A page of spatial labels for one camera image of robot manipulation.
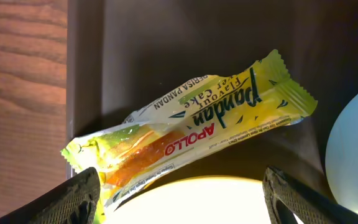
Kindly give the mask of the light blue bowl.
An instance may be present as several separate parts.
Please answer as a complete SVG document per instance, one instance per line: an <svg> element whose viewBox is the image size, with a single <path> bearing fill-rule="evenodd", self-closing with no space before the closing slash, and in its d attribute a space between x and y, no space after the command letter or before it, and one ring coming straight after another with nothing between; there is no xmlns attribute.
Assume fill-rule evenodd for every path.
<svg viewBox="0 0 358 224"><path fill-rule="evenodd" d="M334 123L326 146L325 167L337 203L358 214L358 94Z"/></svg>

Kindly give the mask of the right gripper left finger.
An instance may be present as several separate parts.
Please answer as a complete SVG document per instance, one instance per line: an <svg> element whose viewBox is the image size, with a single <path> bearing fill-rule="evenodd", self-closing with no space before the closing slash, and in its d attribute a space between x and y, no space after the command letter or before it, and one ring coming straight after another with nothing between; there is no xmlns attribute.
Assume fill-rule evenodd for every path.
<svg viewBox="0 0 358 224"><path fill-rule="evenodd" d="M92 224L100 183L94 167L87 168L51 191L0 218L0 224Z"/></svg>

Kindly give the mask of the green yellow snack wrapper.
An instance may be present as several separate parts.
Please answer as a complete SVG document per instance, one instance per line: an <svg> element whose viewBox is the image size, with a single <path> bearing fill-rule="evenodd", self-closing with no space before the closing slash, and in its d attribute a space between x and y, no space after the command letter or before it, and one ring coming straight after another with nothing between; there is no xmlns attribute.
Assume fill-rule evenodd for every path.
<svg viewBox="0 0 358 224"><path fill-rule="evenodd" d="M96 223L158 178L271 129L299 123L318 102L277 50L236 75L188 80L118 125L76 137L62 149L75 172L98 171Z"/></svg>

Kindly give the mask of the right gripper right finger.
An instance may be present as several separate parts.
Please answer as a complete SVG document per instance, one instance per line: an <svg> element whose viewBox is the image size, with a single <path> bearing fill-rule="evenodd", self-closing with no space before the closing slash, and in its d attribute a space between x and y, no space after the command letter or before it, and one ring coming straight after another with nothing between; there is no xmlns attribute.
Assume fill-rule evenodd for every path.
<svg viewBox="0 0 358 224"><path fill-rule="evenodd" d="M304 224L358 223L358 214L333 203L276 167L267 167L262 182L270 221Z"/></svg>

